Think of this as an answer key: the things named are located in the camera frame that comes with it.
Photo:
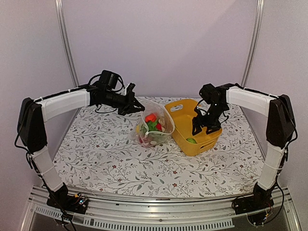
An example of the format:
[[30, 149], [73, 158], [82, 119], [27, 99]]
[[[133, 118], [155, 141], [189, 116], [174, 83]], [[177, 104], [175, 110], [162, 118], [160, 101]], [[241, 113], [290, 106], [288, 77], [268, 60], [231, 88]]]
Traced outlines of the orange toy carrot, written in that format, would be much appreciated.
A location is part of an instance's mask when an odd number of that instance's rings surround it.
[[151, 113], [145, 117], [145, 124], [141, 125], [141, 131], [143, 133], [157, 131], [155, 128], [157, 123], [160, 123], [158, 116], [154, 113]]

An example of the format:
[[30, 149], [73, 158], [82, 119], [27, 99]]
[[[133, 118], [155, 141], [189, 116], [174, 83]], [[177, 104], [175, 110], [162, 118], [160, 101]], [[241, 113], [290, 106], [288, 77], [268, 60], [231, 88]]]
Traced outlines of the clear zip top bag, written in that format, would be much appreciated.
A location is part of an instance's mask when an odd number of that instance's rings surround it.
[[130, 138], [142, 147], [164, 143], [174, 132], [175, 124], [164, 106], [151, 100], [141, 100], [145, 110]]

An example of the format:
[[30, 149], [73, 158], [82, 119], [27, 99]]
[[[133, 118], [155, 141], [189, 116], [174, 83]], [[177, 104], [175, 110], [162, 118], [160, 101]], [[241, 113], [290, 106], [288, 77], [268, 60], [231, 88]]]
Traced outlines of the red toy apple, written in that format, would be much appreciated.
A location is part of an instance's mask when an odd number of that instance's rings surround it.
[[153, 147], [157, 144], [156, 141], [151, 140], [148, 137], [139, 137], [139, 142], [142, 147]]

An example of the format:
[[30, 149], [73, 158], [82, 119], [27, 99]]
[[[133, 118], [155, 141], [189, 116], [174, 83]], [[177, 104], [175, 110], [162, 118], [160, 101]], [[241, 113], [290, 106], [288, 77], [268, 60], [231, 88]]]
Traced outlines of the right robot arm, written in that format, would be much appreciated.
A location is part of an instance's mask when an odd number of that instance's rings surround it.
[[195, 106], [192, 119], [192, 135], [207, 135], [221, 128], [220, 116], [237, 105], [263, 115], [266, 120], [267, 151], [261, 175], [253, 187], [251, 196], [238, 196], [232, 201], [235, 214], [247, 214], [261, 209], [273, 209], [272, 191], [281, 190], [278, 177], [288, 160], [289, 145], [298, 138], [295, 116], [288, 95], [273, 95], [248, 89], [235, 83], [221, 86], [205, 84], [199, 91], [201, 100], [209, 105], [207, 110]]

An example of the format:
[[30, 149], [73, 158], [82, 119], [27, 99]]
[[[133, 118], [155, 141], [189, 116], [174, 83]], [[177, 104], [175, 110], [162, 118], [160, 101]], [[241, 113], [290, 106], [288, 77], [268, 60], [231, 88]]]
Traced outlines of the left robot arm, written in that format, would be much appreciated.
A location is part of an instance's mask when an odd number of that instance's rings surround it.
[[135, 98], [135, 84], [124, 85], [119, 74], [103, 70], [87, 84], [38, 99], [25, 98], [22, 101], [17, 123], [17, 140], [26, 151], [26, 159], [36, 174], [42, 179], [49, 192], [47, 205], [58, 208], [66, 216], [67, 212], [85, 214], [88, 198], [78, 193], [68, 194], [68, 188], [59, 177], [47, 147], [45, 122], [66, 112], [86, 106], [107, 105], [119, 115], [144, 111], [144, 106]]

